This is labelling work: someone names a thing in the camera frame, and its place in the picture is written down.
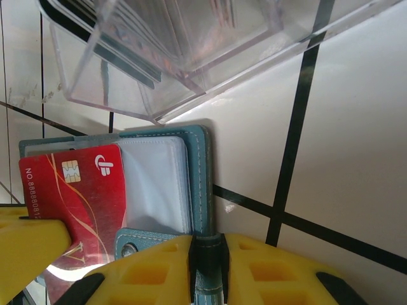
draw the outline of card logo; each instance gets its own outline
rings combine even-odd
[[[102,176],[110,175],[110,168],[113,167],[113,163],[106,162],[101,154],[98,154],[95,158],[95,165],[98,170],[102,173]]]

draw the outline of transparent acrylic container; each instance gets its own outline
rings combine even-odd
[[[98,0],[87,43],[51,32],[68,100],[162,124],[397,2]]]

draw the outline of white tile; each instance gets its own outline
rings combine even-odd
[[[0,105],[0,182],[5,187],[7,187],[8,190],[10,190],[10,167],[8,162],[9,159],[8,159],[7,115],[6,108]],[[0,201],[1,203],[11,201],[11,196],[7,192],[3,191],[1,186],[0,186]]]
[[[72,137],[70,133],[64,132],[47,124],[44,125],[44,131],[45,138]]]
[[[7,192],[7,190],[2,185],[0,185],[0,204],[2,203],[11,203],[11,196]]]
[[[273,204],[302,55],[173,119],[210,128],[214,180]]]
[[[407,2],[320,48],[286,210],[407,257]]]
[[[341,17],[344,17],[353,11],[359,9],[360,7],[364,6],[365,4],[371,3],[371,0],[335,0],[331,19],[330,22],[337,21]]]
[[[41,115],[39,10],[34,0],[5,0],[1,7],[8,102]]]
[[[3,42],[0,40],[0,100],[6,101],[4,90]],[[0,182],[10,190],[10,167],[8,164],[7,108],[0,105]],[[0,186],[0,203],[11,203],[11,196]]]
[[[270,218],[230,201],[215,197],[216,228],[222,233],[239,233],[265,241]]]
[[[69,102],[62,92],[49,22],[43,19],[45,117],[86,134],[107,133],[109,112]]]
[[[133,130],[140,127],[158,128],[156,125],[152,124],[152,122],[145,121],[143,119],[137,119],[118,113],[114,114],[113,128],[115,132],[120,132],[123,130]]]
[[[19,202],[23,203],[24,193],[18,168],[18,161],[20,159],[18,143],[21,140],[42,138],[43,127],[40,121],[16,111],[8,111],[8,124],[10,135],[11,192]]]
[[[278,247],[335,268],[369,305],[407,304],[404,274],[285,225]]]

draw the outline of black grout line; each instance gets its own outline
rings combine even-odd
[[[257,212],[267,217],[276,217],[275,209],[264,203],[245,197],[241,194],[234,193],[223,187],[213,185],[213,193],[215,196],[233,202],[241,207]],[[324,240],[332,245],[348,250],[354,254],[360,255],[365,259],[369,259],[385,267],[407,275],[407,259],[376,246],[357,240],[350,236],[328,229],[309,220],[289,214],[281,213],[281,221],[283,224],[293,227],[303,233],[314,236],[320,240]]]
[[[5,106],[7,108],[10,108],[11,110],[17,111],[17,112],[19,112],[21,114],[24,114],[25,116],[29,116],[32,119],[36,119],[37,121],[43,122],[44,124],[50,125],[50,126],[52,126],[54,128],[62,130],[63,132],[69,133],[71,135],[75,135],[75,136],[86,135],[83,132],[80,132],[80,131],[72,129],[70,127],[61,125],[60,123],[51,121],[50,119],[42,118],[41,116],[38,116],[37,114],[31,113],[29,111],[26,111],[26,110],[21,109],[19,107],[7,104],[5,102],[0,101],[0,105]]]
[[[223,187],[217,186],[215,184],[213,185],[213,194],[261,215],[267,217],[272,216],[273,207],[271,207],[270,205],[266,205],[257,200],[245,197],[233,191],[229,191],[228,189],[224,189]]]
[[[109,113],[109,133],[113,133],[114,112]]]
[[[316,36],[313,39],[323,39],[325,33]],[[281,215],[286,208],[288,192],[293,177],[295,160],[297,157],[298,146],[300,144],[301,131],[304,124],[305,113],[307,111],[308,98],[314,76],[315,63],[317,61],[319,45],[304,52],[301,63],[300,76],[294,99],[293,112],[289,124],[286,148],[282,157],[279,181],[275,190],[273,207],[275,209],[275,218],[270,221],[268,226],[266,243],[277,246],[281,229]]]
[[[0,1],[0,19],[1,19],[1,45],[3,49],[3,74],[4,74],[4,96],[7,101],[7,85],[6,85],[6,57],[4,55],[4,30],[3,30],[3,7]],[[12,194],[12,186],[11,186],[11,157],[10,157],[10,129],[9,129],[9,122],[8,122],[8,108],[6,108],[6,126],[7,126],[7,149],[8,149],[8,178],[10,180],[10,193]]]
[[[22,203],[11,193],[11,191],[9,191],[9,189],[0,181],[0,186],[3,187],[3,189],[6,190],[6,192],[10,195],[11,199],[14,199],[15,202],[17,202],[19,205],[21,205]]]
[[[284,212],[283,223],[373,262],[407,275],[407,258]]]
[[[39,14],[39,36],[40,36],[40,52],[41,52],[41,117],[45,118],[45,105],[43,103],[44,99],[44,35],[43,35],[43,15]],[[43,127],[43,138],[45,138],[45,124],[42,121]]]

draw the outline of red card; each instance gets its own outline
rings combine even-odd
[[[51,303],[91,269],[114,259],[114,238],[125,215],[120,148],[91,147],[20,160],[32,219],[60,219],[72,245],[45,272]]]

